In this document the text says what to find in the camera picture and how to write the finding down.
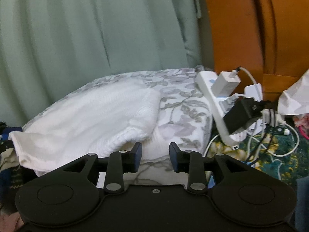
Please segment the green curtain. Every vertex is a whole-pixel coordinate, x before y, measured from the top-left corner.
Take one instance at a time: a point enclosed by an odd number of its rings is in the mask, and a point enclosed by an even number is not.
[[[0,120],[106,75],[201,64],[197,0],[0,0]]]

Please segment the white knit garment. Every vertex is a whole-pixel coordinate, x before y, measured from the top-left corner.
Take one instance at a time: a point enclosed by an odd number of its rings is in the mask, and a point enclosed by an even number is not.
[[[108,157],[127,142],[149,138],[159,102],[158,91],[129,78],[58,101],[10,137],[22,166],[49,172],[85,154]]]

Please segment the white power strip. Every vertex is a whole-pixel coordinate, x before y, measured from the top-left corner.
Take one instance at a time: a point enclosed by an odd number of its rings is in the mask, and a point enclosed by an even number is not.
[[[234,133],[232,135],[229,134],[228,129],[224,123],[223,117],[225,113],[223,112],[222,107],[220,106],[220,101],[224,101],[227,97],[217,98],[211,87],[217,79],[218,75],[214,71],[201,71],[196,76],[196,82],[200,87],[200,90],[204,94],[205,98],[208,99],[211,107],[211,113],[214,116],[214,120],[217,125],[217,130],[221,137],[222,142],[227,146],[237,146],[240,142],[242,142],[246,136],[246,130],[241,131],[239,133]]]

